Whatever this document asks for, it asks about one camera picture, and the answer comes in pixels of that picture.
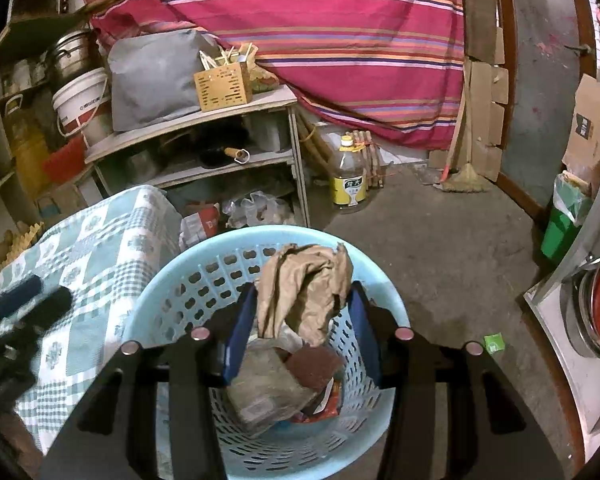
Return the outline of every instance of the concrete floor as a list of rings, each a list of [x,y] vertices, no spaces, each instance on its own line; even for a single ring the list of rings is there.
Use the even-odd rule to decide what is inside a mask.
[[[494,355],[548,435],[572,478],[574,453],[550,366],[533,321],[518,303],[545,271],[534,263],[533,222],[493,186],[481,194],[445,194],[423,186],[407,166],[389,176],[368,207],[336,215],[326,188],[311,188],[314,228],[344,238],[394,282],[411,325],[431,342],[462,346],[501,332]],[[444,475],[445,428],[436,422],[436,478]],[[333,479],[376,478],[384,439]]]

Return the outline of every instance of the green trash bin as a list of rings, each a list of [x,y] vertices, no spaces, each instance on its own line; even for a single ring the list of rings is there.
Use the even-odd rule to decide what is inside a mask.
[[[549,225],[542,240],[542,254],[558,265],[578,236],[581,227],[576,227],[567,215],[555,207],[552,208]]]

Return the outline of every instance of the checkered tablecloth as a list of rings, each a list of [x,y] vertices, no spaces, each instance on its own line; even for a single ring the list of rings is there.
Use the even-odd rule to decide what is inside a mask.
[[[0,293],[35,274],[43,295],[71,289],[71,311],[45,333],[37,383],[16,412],[46,453],[71,410],[120,346],[128,314],[158,270],[179,254],[182,217],[163,193],[139,186],[65,219],[0,272]],[[39,298],[0,326],[8,330]]]

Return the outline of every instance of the broom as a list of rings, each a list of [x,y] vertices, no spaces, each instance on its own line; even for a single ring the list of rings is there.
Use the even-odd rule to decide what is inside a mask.
[[[471,156],[472,156],[472,147],[473,147],[473,139],[472,139],[472,124],[471,124],[471,103],[468,103],[467,95],[469,93],[469,71],[468,71],[468,60],[465,59],[464,62],[464,85],[462,86],[462,97],[460,99],[460,111],[458,112],[458,120],[456,121],[456,127],[454,129],[454,136],[451,140],[451,147],[449,148],[449,153],[446,156],[446,165],[445,170],[440,177],[440,184],[438,189],[446,192],[456,192],[456,193],[480,193],[483,191],[487,191],[490,188],[490,185],[486,178],[478,175],[474,167],[471,165]],[[462,118],[464,117],[464,113],[466,112],[466,160],[467,163],[464,165],[462,170],[458,173],[453,174],[452,176],[448,176],[449,169],[451,167],[451,161],[455,155],[456,146],[458,145],[458,137],[460,134],[460,127],[462,123]]]

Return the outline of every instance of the wooden box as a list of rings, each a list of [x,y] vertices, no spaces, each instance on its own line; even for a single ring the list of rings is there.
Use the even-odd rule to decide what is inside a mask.
[[[244,105],[251,101],[251,85],[245,62],[197,72],[193,79],[203,112]]]

